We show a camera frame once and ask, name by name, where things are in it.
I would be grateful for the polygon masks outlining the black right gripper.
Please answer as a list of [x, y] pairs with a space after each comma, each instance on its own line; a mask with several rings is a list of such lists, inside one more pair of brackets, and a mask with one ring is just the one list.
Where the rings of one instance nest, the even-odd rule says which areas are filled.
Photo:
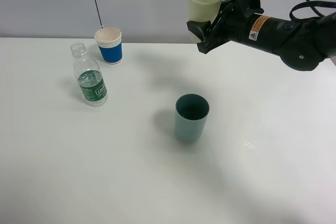
[[203, 54], [229, 41], [272, 53], [266, 32], [270, 28], [267, 23], [274, 19], [260, 15], [263, 13], [260, 0], [227, 0], [221, 3], [213, 23], [189, 20], [186, 24]]

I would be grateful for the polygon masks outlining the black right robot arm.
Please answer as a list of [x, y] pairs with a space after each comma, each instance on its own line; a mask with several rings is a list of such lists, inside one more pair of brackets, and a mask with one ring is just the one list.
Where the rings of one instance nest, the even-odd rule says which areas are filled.
[[335, 56], [335, 13], [290, 20], [263, 15], [260, 0], [225, 0], [213, 22], [188, 21], [188, 30], [200, 41], [199, 52], [234, 41], [277, 55], [290, 68], [312, 71]]

